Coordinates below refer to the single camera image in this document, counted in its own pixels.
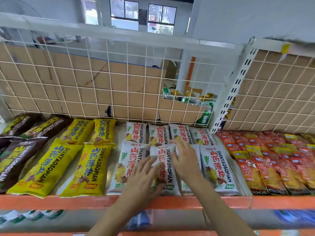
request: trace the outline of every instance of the white wire grid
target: white wire grid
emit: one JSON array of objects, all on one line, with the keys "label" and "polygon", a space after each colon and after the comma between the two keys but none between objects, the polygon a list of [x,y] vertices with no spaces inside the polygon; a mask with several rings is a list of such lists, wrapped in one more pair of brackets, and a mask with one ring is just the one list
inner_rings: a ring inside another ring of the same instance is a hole
[{"label": "white wire grid", "polygon": [[260,50],[224,129],[315,133],[313,61]]},{"label": "white wire grid", "polygon": [[[120,122],[131,120],[156,124],[159,113],[162,123],[195,125],[196,120],[202,116],[204,111],[202,107],[161,98],[162,82],[167,79],[164,78],[165,59],[182,63],[179,49],[136,45],[120,41],[115,41],[113,44],[113,41],[92,38],[85,38],[81,43],[63,42],[57,43],[55,46],[37,43],[38,48],[35,48],[34,43],[25,42],[19,30],[18,32],[21,40],[0,43],[0,48],[3,50],[0,53],[0,85],[2,88],[0,95],[12,116],[25,112],[41,112],[65,114],[70,117],[100,118],[106,117],[105,110],[108,106],[111,106],[112,116]],[[92,48],[94,42],[96,47],[101,46],[101,50]],[[132,50],[135,47],[145,50],[144,53],[134,54]],[[45,64],[36,62],[38,57],[34,55],[38,49],[44,53]],[[56,55],[63,55],[62,60],[68,62],[60,64],[60,60],[56,60]],[[115,61],[117,58],[125,61],[118,63]],[[96,69],[95,62],[102,68]],[[149,67],[148,65],[152,63],[160,63],[160,69]],[[201,65],[203,68],[211,70],[206,73],[209,77],[205,81],[198,81],[201,74],[199,66]],[[33,69],[31,75],[25,71],[26,68]],[[141,68],[139,74],[135,73],[135,68]],[[189,81],[190,86],[194,88],[195,83],[202,84],[205,86],[206,93],[209,89],[219,91],[224,85],[225,76],[222,75],[222,71],[217,73],[217,68],[224,69],[226,75],[230,75],[232,71],[232,67],[229,65],[209,63],[203,58],[198,58],[195,68],[194,76]],[[46,70],[48,76],[43,77],[43,69]],[[60,71],[64,70],[68,71],[67,74],[61,75]],[[18,73],[19,78],[16,78],[14,71]],[[82,83],[78,81],[78,72],[89,73],[91,77],[88,83],[92,83],[92,86],[82,86]],[[100,80],[96,80],[97,75],[101,76]],[[143,86],[143,90],[130,89],[131,84]]]}]

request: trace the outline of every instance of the wire mesh panel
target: wire mesh panel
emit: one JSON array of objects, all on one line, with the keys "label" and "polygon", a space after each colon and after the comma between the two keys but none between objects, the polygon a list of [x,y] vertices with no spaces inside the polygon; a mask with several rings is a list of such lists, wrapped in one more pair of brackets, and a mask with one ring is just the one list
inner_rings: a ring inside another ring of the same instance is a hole
[{"label": "wire mesh panel", "polygon": [[314,59],[281,56],[258,51],[224,129],[315,133]]},{"label": "wire mesh panel", "polygon": [[[209,48],[200,51],[200,42],[193,40],[195,44],[188,48],[202,55],[197,55],[191,79],[177,80],[175,76],[166,78],[166,73],[171,65],[191,63],[181,59],[190,39],[179,38],[182,43],[176,47],[167,41],[165,46],[156,46],[121,41],[123,38],[95,38],[91,37],[93,33],[82,30],[85,36],[73,37],[73,41],[69,40],[69,32],[45,33],[45,29],[35,28],[34,24],[29,28],[29,33],[28,29],[16,29],[18,39],[0,43],[0,95],[13,116],[42,112],[99,118],[110,114],[121,123],[128,120],[156,123],[159,115],[161,123],[195,124],[206,108],[163,98],[165,81],[175,86],[184,81],[191,88],[200,88],[204,95],[209,90],[217,94],[233,71],[234,63],[230,60],[237,60],[237,55],[232,55],[227,64],[214,62],[220,55],[214,55]],[[152,38],[154,34],[144,35]],[[163,38],[174,41],[176,37]]]}]

